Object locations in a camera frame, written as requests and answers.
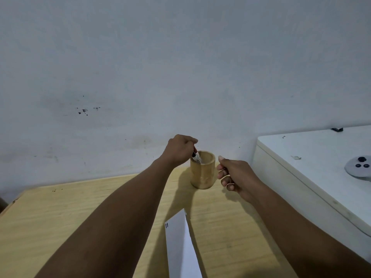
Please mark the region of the person's right hand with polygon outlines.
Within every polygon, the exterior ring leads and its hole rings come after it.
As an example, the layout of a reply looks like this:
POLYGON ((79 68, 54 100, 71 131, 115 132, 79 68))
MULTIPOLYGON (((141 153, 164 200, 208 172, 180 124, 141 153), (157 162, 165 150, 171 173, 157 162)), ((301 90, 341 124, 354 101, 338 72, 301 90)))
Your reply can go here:
POLYGON ((233 168, 217 169, 217 179, 230 176, 234 180, 234 186, 225 187, 228 191, 236 192, 246 202, 257 205, 258 197, 265 184, 253 172, 250 165, 243 160, 233 160, 233 168))

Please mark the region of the person's left hand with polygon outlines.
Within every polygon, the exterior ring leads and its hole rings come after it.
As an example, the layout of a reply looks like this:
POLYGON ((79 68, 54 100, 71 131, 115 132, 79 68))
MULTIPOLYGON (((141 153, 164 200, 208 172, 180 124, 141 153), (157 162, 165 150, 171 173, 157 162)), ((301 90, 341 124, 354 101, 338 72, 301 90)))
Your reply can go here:
POLYGON ((160 160, 171 168, 176 168, 185 163, 191 156, 183 156, 180 152, 180 134, 175 135, 168 141, 160 160))

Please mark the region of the person's left forearm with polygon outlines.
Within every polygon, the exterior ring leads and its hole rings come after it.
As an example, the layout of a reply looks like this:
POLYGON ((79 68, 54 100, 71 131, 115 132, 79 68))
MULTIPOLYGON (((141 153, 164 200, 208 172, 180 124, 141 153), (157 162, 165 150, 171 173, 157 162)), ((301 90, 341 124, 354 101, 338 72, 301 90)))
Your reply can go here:
POLYGON ((131 278, 175 167, 174 161, 160 157, 116 189, 57 249, 35 278, 131 278))

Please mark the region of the person's right forearm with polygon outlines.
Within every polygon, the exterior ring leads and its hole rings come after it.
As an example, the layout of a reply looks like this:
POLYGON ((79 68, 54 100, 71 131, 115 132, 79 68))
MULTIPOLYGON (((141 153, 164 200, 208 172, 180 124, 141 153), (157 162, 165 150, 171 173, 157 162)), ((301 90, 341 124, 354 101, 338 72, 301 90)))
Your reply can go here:
POLYGON ((371 264, 259 181, 252 205, 299 278, 371 278, 371 264))

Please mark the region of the bamboo pen cup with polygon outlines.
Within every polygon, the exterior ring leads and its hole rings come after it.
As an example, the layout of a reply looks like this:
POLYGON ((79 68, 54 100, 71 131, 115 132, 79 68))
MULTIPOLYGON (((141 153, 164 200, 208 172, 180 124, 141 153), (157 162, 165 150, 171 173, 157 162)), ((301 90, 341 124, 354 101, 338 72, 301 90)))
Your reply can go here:
POLYGON ((216 158, 209 151, 198 151, 202 163, 190 159, 190 183, 197 189, 211 188, 216 181, 216 158))

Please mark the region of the white paper sheet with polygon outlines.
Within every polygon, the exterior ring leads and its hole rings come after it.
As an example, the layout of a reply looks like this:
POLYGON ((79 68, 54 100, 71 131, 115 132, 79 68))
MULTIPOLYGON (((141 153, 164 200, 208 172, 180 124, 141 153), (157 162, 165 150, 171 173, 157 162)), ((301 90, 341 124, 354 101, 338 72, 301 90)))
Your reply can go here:
POLYGON ((202 278, 184 209, 165 222, 169 278, 202 278))

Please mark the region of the white cabinet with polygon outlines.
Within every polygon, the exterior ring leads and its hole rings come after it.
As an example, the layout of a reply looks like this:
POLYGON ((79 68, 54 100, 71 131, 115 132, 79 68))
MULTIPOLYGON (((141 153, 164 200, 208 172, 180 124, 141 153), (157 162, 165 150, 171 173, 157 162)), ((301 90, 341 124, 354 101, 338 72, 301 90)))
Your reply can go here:
POLYGON ((371 263, 371 178, 345 164, 371 155, 371 125, 257 138, 256 175, 301 215, 371 263))

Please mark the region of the grey round controller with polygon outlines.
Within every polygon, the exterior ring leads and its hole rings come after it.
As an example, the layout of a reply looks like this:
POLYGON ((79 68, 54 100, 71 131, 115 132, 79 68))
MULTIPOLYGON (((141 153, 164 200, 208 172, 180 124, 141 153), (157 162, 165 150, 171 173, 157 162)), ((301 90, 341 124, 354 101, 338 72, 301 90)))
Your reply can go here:
POLYGON ((358 178, 371 178, 371 155, 362 155, 350 159, 344 166, 345 171, 358 178))

